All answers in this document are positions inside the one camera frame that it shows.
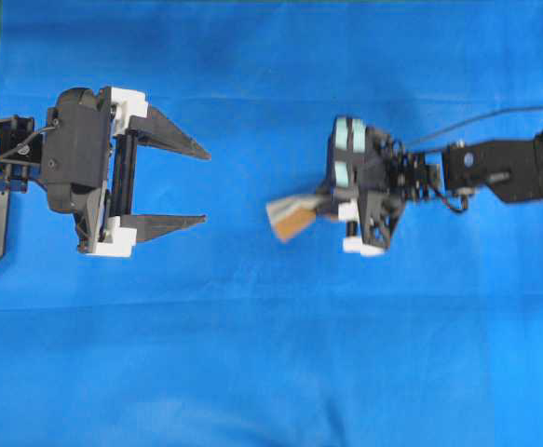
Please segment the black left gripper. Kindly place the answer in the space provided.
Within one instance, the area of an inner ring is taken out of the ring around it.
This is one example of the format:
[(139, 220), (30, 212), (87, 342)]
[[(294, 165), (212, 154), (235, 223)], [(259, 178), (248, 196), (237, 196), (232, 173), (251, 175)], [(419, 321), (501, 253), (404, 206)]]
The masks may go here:
[(114, 215), (108, 191), (111, 138), (133, 133), (140, 145), (210, 160), (211, 155), (155, 106), (144, 92), (70, 88), (48, 110), (40, 183), (48, 207), (70, 214), (77, 249), (101, 257), (130, 257), (139, 243), (206, 222), (205, 215)]

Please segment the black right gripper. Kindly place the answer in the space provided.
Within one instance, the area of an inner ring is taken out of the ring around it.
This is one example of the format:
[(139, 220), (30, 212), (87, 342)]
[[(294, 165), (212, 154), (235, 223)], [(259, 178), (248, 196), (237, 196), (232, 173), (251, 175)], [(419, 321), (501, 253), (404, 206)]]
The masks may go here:
[(328, 140), (326, 175), (318, 186), (317, 217), (346, 222), (343, 251), (380, 256), (388, 246), (404, 200), (389, 185), (394, 141), (363, 120), (338, 116)]

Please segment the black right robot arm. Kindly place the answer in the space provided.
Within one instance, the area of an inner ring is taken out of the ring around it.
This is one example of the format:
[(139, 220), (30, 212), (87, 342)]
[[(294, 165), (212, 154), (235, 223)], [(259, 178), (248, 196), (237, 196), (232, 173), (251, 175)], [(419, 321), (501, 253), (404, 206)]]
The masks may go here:
[(390, 248), (410, 202), (439, 200), (462, 214), (481, 187), (506, 204), (543, 200), (543, 130), (528, 140), (452, 143), (409, 152), (381, 129), (339, 116), (328, 140), (326, 175), (313, 211), (346, 224), (344, 249), (361, 255)]

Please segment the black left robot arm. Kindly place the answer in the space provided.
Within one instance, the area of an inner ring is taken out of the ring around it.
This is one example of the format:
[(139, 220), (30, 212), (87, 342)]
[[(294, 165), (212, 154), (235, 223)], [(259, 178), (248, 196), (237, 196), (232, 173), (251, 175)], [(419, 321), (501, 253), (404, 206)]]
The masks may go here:
[(48, 109), (41, 129), (31, 118), (0, 118), (0, 191), (24, 191), (29, 182), (37, 183), (52, 211), (73, 216), (79, 252), (129, 257), (139, 243), (206, 220), (133, 214), (140, 146), (210, 159), (145, 93), (70, 88)]

